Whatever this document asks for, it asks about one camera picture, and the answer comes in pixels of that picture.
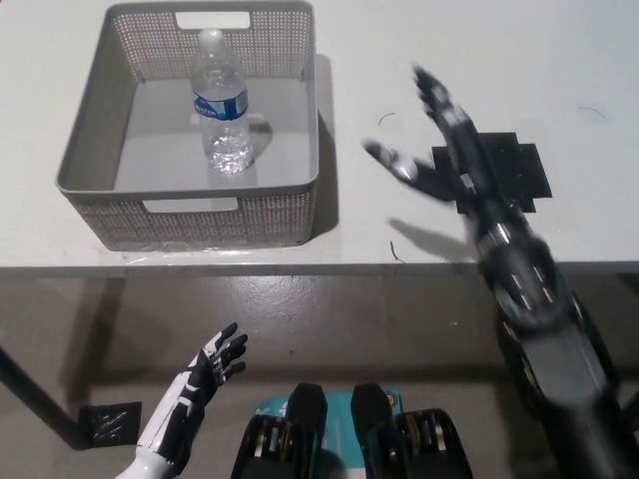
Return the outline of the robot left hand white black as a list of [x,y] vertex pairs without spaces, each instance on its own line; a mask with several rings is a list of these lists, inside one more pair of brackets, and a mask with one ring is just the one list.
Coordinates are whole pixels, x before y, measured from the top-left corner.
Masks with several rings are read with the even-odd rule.
[[206,407],[220,387],[246,368],[241,356],[248,337],[236,335],[237,330],[235,322],[221,329],[175,376],[138,440],[139,449],[174,467],[188,461]]

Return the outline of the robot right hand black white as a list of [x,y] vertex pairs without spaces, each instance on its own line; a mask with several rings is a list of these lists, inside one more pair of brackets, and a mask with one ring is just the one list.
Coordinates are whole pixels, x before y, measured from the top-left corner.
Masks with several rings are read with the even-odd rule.
[[424,113],[445,139],[449,165],[439,172],[373,140],[364,141],[364,149],[400,182],[443,203],[463,204],[479,248],[512,244],[520,217],[505,200],[471,118],[431,73],[418,65],[413,72]]

